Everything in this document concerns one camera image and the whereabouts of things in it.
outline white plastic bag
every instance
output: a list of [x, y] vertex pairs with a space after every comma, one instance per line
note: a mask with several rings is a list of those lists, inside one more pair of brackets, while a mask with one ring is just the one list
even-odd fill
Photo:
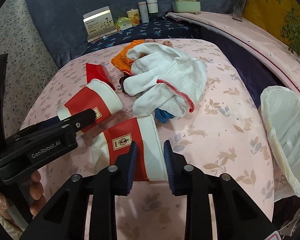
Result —
[[300, 97], [285, 87], [267, 87], [261, 113], [274, 158], [300, 197]]

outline yellow can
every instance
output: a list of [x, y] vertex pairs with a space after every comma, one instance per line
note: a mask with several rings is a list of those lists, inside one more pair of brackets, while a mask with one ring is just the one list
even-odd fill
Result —
[[130, 11], [127, 11], [127, 15], [128, 18], [131, 20], [132, 26], [136, 26], [140, 24], [138, 9], [131, 9]]

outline vase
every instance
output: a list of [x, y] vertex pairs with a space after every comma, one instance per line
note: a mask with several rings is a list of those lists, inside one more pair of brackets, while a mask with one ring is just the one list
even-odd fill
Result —
[[246, 3], [246, 0], [237, 0], [233, 4], [232, 19], [234, 19], [238, 22], [242, 22], [242, 12], [243, 12], [245, 3]]

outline blue glove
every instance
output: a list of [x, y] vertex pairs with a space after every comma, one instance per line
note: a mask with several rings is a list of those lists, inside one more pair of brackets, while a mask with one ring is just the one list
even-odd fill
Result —
[[156, 108], [154, 110], [154, 117], [156, 119], [158, 119], [160, 122], [162, 123], [166, 123], [168, 120], [167, 119], [172, 119], [174, 118], [175, 116], [168, 113], [167, 111], [164, 111], [164, 110], [161, 110], [159, 108]]

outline speckled floor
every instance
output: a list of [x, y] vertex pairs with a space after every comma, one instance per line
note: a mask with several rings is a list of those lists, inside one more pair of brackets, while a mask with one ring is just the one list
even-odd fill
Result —
[[9, 136], [20, 128], [31, 106], [57, 72], [25, 0], [6, 0], [0, 9], [0, 54], [8, 53], [4, 128]]

